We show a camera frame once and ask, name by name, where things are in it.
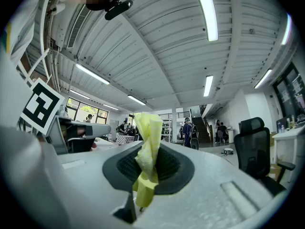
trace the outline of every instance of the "window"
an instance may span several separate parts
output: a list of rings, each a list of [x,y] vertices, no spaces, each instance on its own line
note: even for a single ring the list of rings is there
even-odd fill
[[[68,99],[68,102],[67,102],[67,109],[68,109],[68,116],[69,118],[71,118],[72,120],[75,120],[75,115],[77,113],[77,109],[80,105],[80,102],[72,99],[72,98],[69,98]]]
[[[96,124],[106,124],[106,119],[98,117],[96,120]]]
[[[106,124],[107,117],[108,117],[108,112],[104,111],[102,109],[99,109],[99,113],[97,114],[96,123],[97,124]]]
[[[75,114],[76,114],[76,111],[77,111],[77,110],[71,109],[71,108],[68,108],[68,107],[67,107],[67,109],[68,109],[68,116],[69,116],[69,118],[71,118],[71,119],[74,120]]]
[[[93,106],[81,103],[72,98],[68,99],[67,109],[69,118],[84,122],[89,114],[93,115],[91,123],[105,124],[108,117],[108,112]]]
[[[283,116],[294,115],[295,119],[305,110],[304,82],[291,63],[273,85]]]

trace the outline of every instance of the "column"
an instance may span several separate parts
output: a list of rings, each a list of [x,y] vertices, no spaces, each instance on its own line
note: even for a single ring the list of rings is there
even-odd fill
[[[172,109],[173,119],[172,119],[172,131],[173,131],[173,143],[177,142],[177,116],[176,107]]]

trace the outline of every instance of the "yellow cloth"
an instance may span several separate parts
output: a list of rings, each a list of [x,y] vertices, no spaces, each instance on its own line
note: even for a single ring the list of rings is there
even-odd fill
[[[148,113],[137,115],[135,121],[144,144],[135,158],[142,173],[132,188],[134,191],[137,191],[136,205],[148,207],[153,199],[154,187],[158,185],[158,174],[155,164],[161,141],[163,121],[158,115]]]

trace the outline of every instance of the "stair railing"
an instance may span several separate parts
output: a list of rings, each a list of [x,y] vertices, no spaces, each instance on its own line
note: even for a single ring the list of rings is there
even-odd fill
[[[204,125],[207,129],[207,131],[209,132],[210,134],[210,141],[213,142],[213,126],[212,125],[209,125],[209,123],[207,122],[206,118],[204,117],[203,118],[203,122],[204,122]]]

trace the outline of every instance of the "ceiling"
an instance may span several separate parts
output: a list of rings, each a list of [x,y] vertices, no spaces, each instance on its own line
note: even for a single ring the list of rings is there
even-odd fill
[[[122,112],[151,111],[225,104],[241,86],[254,86],[269,67],[284,67],[280,58],[292,54],[293,36],[280,46],[287,17],[276,0],[213,2],[215,42],[207,40],[199,0],[133,0],[128,11],[111,21],[103,11],[91,11],[73,48],[64,45],[59,55],[61,87],[68,90],[71,83],[73,90]],[[62,13],[70,28],[75,14]],[[76,68],[75,58],[110,85]],[[214,76],[213,85],[203,97],[207,75]]]

